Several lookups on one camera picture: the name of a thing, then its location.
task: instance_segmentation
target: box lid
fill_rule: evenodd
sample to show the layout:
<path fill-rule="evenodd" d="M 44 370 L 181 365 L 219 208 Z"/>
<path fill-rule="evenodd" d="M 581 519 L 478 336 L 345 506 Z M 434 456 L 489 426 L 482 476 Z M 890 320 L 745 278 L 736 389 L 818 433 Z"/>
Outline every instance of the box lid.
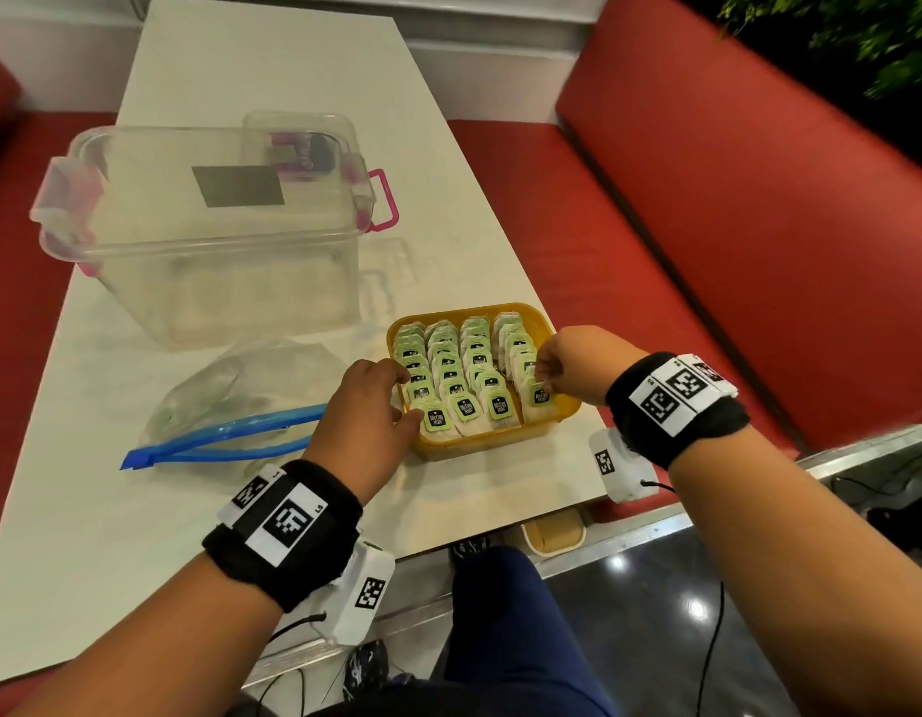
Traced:
<path fill-rule="evenodd" d="M 94 128 L 50 161 L 30 212 L 65 261 L 350 238 L 375 197 L 341 116 L 242 128 Z"/>

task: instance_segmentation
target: black wristband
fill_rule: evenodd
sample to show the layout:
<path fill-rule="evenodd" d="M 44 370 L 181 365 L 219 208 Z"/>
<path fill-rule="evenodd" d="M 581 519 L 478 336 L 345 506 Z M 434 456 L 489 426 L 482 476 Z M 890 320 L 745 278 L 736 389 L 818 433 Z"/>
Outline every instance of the black wristband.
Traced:
<path fill-rule="evenodd" d="M 743 404 L 734 397 L 725 396 L 697 413 L 677 435 L 670 436 L 663 430 L 658 421 L 648 417 L 631 401 L 630 396 L 651 373 L 675 357 L 669 352 L 658 352 L 641 359 L 617 378 L 606 397 L 614 423 L 627 446 L 663 469 L 669 469 L 677 456 L 696 441 L 731 435 L 750 422 Z"/>
<path fill-rule="evenodd" d="M 281 469 L 285 474 L 252 502 L 231 528 L 219 525 L 206 536 L 202 547 L 227 577 L 257 586 L 287 613 L 312 591 L 342 575 L 358 539 L 361 505 L 321 466 L 297 460 Z M 299 484 L 326 505 L 310 513 L 296 504 L 292 492 Z M 273 558 L 264 549 L 261 554 L 257 544 L 254 548 L 247 543 L 260 537 L 287 553 Z"/>

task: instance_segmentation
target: person's left hand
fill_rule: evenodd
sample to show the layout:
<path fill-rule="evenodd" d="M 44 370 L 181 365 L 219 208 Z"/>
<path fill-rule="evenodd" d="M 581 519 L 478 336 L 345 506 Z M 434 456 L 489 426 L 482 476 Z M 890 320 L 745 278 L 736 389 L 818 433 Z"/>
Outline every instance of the person's left hand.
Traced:
<path fill-rule="evenodd" d="M 301 456 L 342 481 L 362 506 L 394 475 L 421 427 L 423 411 L 403 417 L 391 405 L 391 388 L 408 379 L 393 359 L 355 362 Z"/>

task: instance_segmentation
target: wristband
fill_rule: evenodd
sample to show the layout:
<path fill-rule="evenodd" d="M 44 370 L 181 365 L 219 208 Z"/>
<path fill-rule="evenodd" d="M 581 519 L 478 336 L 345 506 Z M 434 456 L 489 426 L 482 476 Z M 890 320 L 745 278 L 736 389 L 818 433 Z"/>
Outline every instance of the wristband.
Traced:
<path fill-rule="evenodd" d="M 321 466 L 268 465 L 222 508 L 202 547 L 223 574 L 288 613 L 342 575 L 360 518 L 358 499 Z"/>
<path fill-rule="evenodd" d="M 658 352 L 607 391 L 624 442 L 663 469 L 702 438 L 722 438 L 750 422 L 737 389 L 695 355 Z"/>

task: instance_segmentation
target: plastic bag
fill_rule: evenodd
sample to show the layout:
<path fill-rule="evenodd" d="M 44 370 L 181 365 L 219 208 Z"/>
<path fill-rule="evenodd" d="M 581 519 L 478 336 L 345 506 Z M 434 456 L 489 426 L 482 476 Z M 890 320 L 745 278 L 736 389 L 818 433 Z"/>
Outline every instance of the plastic bag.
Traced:
<path fill-rule="evenodd" d="M 323 345 L 238 344 L 163 397 L 122 468 L 258 460 L 301 450 L 345 371 Z"/>

